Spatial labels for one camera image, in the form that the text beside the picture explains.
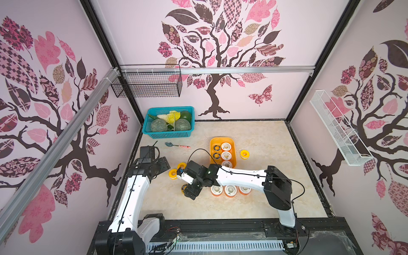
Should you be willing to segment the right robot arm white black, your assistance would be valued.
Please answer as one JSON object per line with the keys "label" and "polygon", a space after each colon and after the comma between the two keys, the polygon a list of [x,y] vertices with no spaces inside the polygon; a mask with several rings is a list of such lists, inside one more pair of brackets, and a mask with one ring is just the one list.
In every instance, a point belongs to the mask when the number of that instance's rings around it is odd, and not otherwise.
{"label": "right robot arm white black", "polygon": [[279,223],[287,228],[296,227],[292,184],[299,181],[286,177],[275,166],[268,166],[265,170],[249,171],[219,164],[205,167],[190,161],[186,167],[177,169],[176,177],[187,183],[184,195],[192,200],[200,195],[204,187],[236,186],[263,192],[269,205],[277,210]]}

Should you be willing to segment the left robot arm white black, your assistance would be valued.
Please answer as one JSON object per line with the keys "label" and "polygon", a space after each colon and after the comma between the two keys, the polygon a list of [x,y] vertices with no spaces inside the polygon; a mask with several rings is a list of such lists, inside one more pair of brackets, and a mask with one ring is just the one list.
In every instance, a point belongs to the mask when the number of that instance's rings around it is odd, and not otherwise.
{"label": "left robot arm white black", "polygon": [[98,255],[146,255],[148,244],[156,234],[164,234],[162,213],[139,216],[151,182],[168,171],[170,165],[160,157],[155,145],[140,148],[140,157],[130,166],[127,181],[116,214],[106,230],[96,234],[95,251]]}

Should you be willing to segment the black yellow tape roll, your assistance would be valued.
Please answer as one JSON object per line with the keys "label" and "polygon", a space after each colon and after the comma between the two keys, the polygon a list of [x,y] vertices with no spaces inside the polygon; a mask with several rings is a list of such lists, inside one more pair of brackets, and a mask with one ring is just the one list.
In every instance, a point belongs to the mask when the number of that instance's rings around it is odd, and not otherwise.
{"label": "black yellow tape roll", "polygon": [[183,194],[184,194],[184,191],[185,191],[186,187],[187,187],[187,185],[184,184],[184,185],[182,186],[182,188],[181,188],[181,192],[182,192]]}
{"label": "black yellow tape roll", "polygon": [[221,154],[220,154],[220,153],[214,153],[214,154],[212,155],[212,157],[213,157],[213,159],[218,160],[218,159],[221,158]]}
{"label": "black yellow tape roll", "polygon": [[215,152],[219,152],[219,151],[221,151],[222,149],[221,149],[221,146],[220,146],[219,144],[216,144],[216,145],[213,146],[213,150],[214,150]]}

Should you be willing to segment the yellow plastic storage box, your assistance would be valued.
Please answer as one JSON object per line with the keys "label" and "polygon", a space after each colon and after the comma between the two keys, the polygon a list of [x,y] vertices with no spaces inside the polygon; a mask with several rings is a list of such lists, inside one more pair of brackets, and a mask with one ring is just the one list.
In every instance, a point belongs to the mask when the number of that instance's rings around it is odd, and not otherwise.
{"label": "yellow plastic storage box", "polygon": [[229,137],[215,137],[210,141],[210,155],[219,165],[235,168],[237,156],[234,140]]}

